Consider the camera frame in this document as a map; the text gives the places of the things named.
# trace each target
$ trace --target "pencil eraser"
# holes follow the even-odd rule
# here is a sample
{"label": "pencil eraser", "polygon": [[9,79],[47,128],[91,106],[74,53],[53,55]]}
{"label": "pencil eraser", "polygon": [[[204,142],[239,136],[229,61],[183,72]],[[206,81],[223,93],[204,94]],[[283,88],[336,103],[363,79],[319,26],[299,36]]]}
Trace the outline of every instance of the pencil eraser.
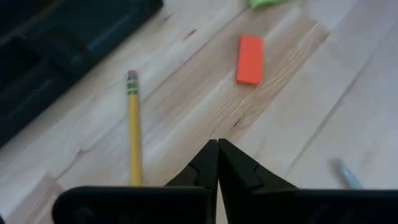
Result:
{"label": "pencil eraser", "polygon": [[247,84],[261,83],[263,48],[262,38],[241,36],[236,81]]}

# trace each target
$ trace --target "eraser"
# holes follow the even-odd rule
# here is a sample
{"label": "eraser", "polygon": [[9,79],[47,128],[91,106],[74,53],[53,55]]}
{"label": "eraser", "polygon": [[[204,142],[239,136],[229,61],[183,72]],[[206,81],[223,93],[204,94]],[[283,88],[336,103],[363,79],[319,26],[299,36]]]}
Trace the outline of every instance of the eraser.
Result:
{"label": "eraser", "polygon": [[262,38],[241,36],[236,81],[247,84],[261,83],[263,48]]}

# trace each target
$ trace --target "pencil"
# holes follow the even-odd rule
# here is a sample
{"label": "pencil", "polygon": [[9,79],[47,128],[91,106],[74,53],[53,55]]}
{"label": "pencil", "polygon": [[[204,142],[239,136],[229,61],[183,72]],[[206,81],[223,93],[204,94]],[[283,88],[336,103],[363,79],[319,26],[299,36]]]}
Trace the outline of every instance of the pencil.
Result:
{"label": "pencil", "polygon": [[141,127],[139,122],[138,74],[130,70],[127,78],[130,184],[142,185]]}

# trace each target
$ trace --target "green object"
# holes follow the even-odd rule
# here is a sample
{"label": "green object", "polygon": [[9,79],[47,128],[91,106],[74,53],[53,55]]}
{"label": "green object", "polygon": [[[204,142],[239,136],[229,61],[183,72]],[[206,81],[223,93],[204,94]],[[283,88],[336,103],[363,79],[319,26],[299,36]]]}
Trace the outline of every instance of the green object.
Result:
{"label": "green object", "polygon": [[266,4],[275,4],[286,1],[293,1],[293,0],[250,0],[250,6],[254,9],[259,6],[264,6]]}

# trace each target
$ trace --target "black plastic object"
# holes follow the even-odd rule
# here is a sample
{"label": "black plastic object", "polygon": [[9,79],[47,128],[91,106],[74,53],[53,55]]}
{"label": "black plastic object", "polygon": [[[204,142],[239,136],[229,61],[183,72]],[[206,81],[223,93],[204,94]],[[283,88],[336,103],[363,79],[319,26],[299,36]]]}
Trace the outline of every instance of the black plastic object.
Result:
{"label": "black plastic object", "polygon": [[225,139],[210,140],[165,187],[82,187],[53,207],[59,223],[397,223],[396,190],[302,190]]}
{"label": "black plastic object", "polygon": [[162,0],[67,0],[0,41],[0,146],[162,6]]}

